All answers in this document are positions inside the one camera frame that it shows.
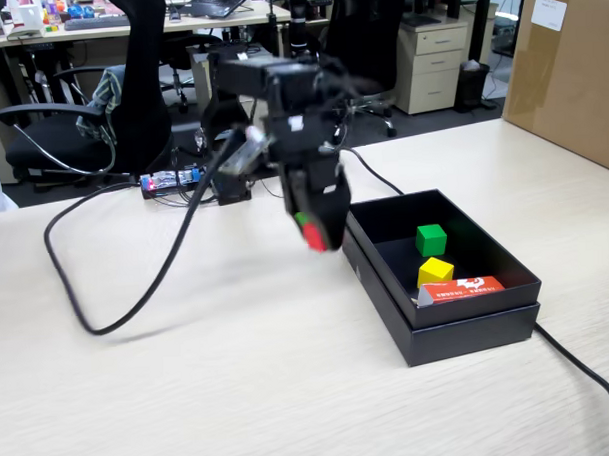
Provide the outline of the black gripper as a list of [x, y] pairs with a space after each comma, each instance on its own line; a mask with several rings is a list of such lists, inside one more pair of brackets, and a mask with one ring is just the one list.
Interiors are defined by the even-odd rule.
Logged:
[[323, 188], [311, 195], [311, 211], [323, 249], [338, 250], [343, 243], [352, 200], [339, 155], [336, 152], [306, 152], [301, 157], [280, 162], [278, 172], [287, 213], [302, 237], [305, 237], [304, 226], [310, 221], [307, 188]]

